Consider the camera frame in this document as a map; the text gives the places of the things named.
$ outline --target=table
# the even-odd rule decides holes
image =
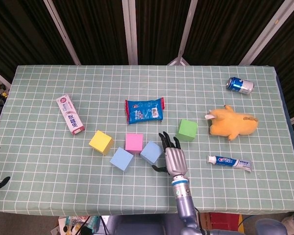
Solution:
[[[229,77],[255,83],[251,95],[226,90]],[[55,99],[69,94],[86,131],[73,136]],[[164,97],[162,122],[127,125],[124,100]],[[209,110],[231,105],[255,114],[250,136],[208,134]],[[41,215],[176,212],[171,178],[136,155],[127,173],[109,163],[126,133],[173,136],[181,119],[198,123],[182,142],[195,206],[203,212],[262,214],[294,211],[294,149],[272,67],[19,66],[0,117],[0,211]],[[88,142],[112,136],[107,156]],[[253,171],[211,165],[207,155],[252,160]],[[158,166],[165,159],[162,156]]]

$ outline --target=plastic wrapper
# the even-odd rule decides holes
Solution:
[[[72,230],[74,229],[76,232],[82,226],[82,224],[84,224],[87,218],[88,216],[67,216],[63,231],[67,235],[73,234]],[[90,216],[84,226],[90,229],[92,233],[94,233],[99,228],[99,222],[100,219],[98,216]]]
[[[162,120],[165,109],[164,98],[148,101],[125,100],[127,123],[133,124],[140,121]]]

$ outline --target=plush chicken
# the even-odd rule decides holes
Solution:
[[[210,111],[210,114],[205,118],[212,121],[211,135],[227,136],[230,141],[238,135],[253,133],[258,126],[257,118],[249,114],[237,114],[229,105],[225,105],[224,109]]]

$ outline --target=soda can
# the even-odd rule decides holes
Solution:
[[[253,82],[242,80],[238,77],[231,77],[226,83],[226,88],[229,90],[243,94],[250,94],[253,91],[254,86]]]

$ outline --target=pink cube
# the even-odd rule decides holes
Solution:
[[[143,150],[143,134],[126,134],[125,150],[131,153],[140,153]]]

